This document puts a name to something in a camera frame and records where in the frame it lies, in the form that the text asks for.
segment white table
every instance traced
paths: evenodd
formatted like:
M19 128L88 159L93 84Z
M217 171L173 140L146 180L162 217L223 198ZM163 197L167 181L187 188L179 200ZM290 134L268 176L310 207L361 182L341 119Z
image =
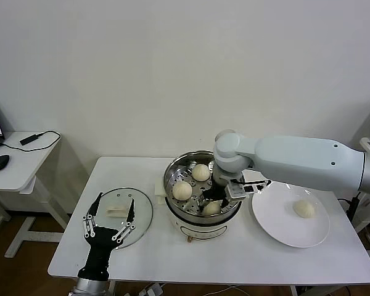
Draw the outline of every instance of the white table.
M21 147L26 150L46 147L57 139L54 133L42 135L39 139L25 146L21 146L19 140L24 139L32 134L40 132L14 132L5 133L5 144L12 147ZM65 210L59 205L55 197L50 195L44 184L36 177L36 173L43 164L47 156L51 153L57 143L50 148L33 152L22 152L19 150L10 149L5 146L0 147L0 155L10 155L10 160L7 166L0 171L0 191L15 191L21 194L30 194L33 190L37 191L35 195L37 201L41 203L46 210L56 219L56 221L65 228L69 217ZM8 221L10 216L0 206L0 223ZM15 239L9 246L5 257L12 258L19 249L22 241L43 241L43 242L58 242L62 234L54 232L32 232L28 231L33 224L35 217L28 217L20 228Z
M302 286L370 283L370 258L331 192L313 191L331 218L327 239L316 247L296 249L271 238L249 213L248 200L223 236L188 243L171 225L167 207L157 205L154 197L155 180L163 176L170 161L170 158L100 158L48 273L75 278L89 252L83 238L82 216L100 191L135 187L150 197L154 217L138 242L112 252L109 267L112 280Z

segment steamed bun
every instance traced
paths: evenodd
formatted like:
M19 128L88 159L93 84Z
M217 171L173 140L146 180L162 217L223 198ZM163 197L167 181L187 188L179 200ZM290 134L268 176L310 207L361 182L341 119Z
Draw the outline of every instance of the steamed bun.
M210 202L208 205L206 205L203 209L202 214L204 216L210 216L210 215L215 215L221 212L221 205L219 200Z
M196 165L192 170L192 176L196 181L204 182L210 177L210 170L206 165Z
M305 199L294 202L294 210L302 218L315 217L315 206Z
M185 181L177 182L173 186L173 196L178 200L187 200L192 195L192 186Z

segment robotic hand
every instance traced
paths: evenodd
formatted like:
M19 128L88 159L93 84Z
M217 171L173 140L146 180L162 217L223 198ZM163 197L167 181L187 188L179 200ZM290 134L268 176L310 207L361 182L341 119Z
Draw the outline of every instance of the robotic hand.
M219 166L215 180L236 179L242 170L250 169L268 179L302 187L370 194L370 154L333 140L290 136L251 139L223 131L215 138L214 158Z
M84 238L91 246L85 266L78 272L78 281L69 296L104 296L109 279L108 267L111 252L123 244L123 241L136 228L134 221L134 199L131 201L126 224L117 229L97 226L94 217L99 207L101 192L92 203L88 214L83 217Z

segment white plate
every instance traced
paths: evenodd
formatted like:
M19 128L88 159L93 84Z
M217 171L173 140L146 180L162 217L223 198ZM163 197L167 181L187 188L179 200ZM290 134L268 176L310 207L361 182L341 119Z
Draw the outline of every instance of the white plate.
M315 205L314 218L302 218L293 209L294 202L306 199ZM329 234L331 222L322 203L303 187L272 182L253 195L252 209L260 226L277 241L296 248L320 244Z

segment white robotic arm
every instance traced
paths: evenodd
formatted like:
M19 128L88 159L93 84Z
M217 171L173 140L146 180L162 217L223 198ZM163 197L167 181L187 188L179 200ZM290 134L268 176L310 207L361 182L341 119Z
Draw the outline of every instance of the white robotic arm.
M230 131L217 135L214 158L231 174L248 168L283 183L370 193L370 154L333 140L290 136L250 139Z

